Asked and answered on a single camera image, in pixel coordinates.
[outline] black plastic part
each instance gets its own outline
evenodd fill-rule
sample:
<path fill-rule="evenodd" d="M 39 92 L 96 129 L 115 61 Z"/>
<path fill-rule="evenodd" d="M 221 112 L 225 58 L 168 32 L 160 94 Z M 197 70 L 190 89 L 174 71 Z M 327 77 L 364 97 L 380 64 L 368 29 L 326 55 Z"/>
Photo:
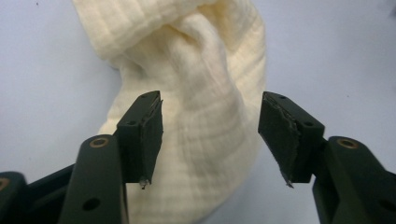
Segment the black plastic part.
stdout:
<path fill-rule="evenodd" d="M 270 148 L 288 185 L 309 183 L 311 152 L 323 143 L 324 126 L 289 98 L 265 91 L 259 134 Z"/>
<path fill-rule="evenodd" d="M 333 224 L 396 223 L 396 182 L 364 144 L 331 137 L 324 156 L 340 198 Z"/>
<path fill-rule="evenodd" d="M 21 223 L 20 194 L 26 191 L 24 176 L 16 172 L 0 173 L 0 223 Z"/>
<path fill-rule="evenodd" d="M 7 188 L 0 191 L 0 214 L 6 214 L 0 216 L 0 223 L 56 223 L 72 171 L 73 165 L 30 185 L 22 174 L 0 174 L 0 178 L 8 179 Z"/>
<path fill-rule="evenodd" d="M 140 96 L 113 136 L 88 139 L 76 165 L 30 185 L 22 174 L 0 173 L 0 223 L 127 223 L 125 183 L 139 182 L 135 176 L 151 181 L 162 143 L 161 106 L 159 91 Z"/>
<path fill-rule="evenodd" d="M 152 91 L 139 96 L 117 124 L 122 170 L 126 183 L 151 183 L 163 136 L 161 95 Z"/>
<path fill-rule="evenodd" d="M 59 223 L 127 223 L 117 138 L 104 134 L 80 148 Z"/>

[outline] white table surface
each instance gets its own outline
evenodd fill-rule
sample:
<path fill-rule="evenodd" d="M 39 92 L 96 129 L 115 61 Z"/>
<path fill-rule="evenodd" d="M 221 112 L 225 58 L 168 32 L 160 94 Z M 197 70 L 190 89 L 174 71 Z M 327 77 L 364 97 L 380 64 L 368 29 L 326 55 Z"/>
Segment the white table surface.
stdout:
<path fill-rule="evenodd" d="M 396 172 L 396 0 L 254 0 L 267 90 L 369 147 Z M 71 1 L 0 3 L 0 172 L 28 182 L 74 163 L 119 91 Z M 318 223 L 312 184 L 285 186 L 264 148 L 244 185 L 199 223 Z"/>

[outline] cloth wrinkle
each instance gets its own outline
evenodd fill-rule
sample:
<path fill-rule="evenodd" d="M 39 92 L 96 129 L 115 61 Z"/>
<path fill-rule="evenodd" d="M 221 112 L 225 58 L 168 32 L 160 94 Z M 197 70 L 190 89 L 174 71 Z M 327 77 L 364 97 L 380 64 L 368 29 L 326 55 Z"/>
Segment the cloth wrinkle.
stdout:
<path fill-rule="evenodd" d="M 127 184 L 130 223 L 194 223 L 247 178 L 262 146 L 264 28 L 250 0 L 73 0 L 93 48 L 120 70 L 99 133 L 137 96 L 161 91 L 152 185 Z"/>

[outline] crumpled towel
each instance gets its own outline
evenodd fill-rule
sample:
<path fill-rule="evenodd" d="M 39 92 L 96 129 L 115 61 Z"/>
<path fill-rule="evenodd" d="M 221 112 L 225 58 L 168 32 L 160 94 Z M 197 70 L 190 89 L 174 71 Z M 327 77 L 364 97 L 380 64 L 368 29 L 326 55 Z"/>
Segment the crumpled towel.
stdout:
<path fill-rule="evenodd" d="M 192 223 L 248 176 L 262 143 L 264 28 L 249 0 L 74 0 L 122 86 L 100 133 L 136 97 L 161 91 L 163 144 L 152 185 L 128 184 L 131 223 Z"/>

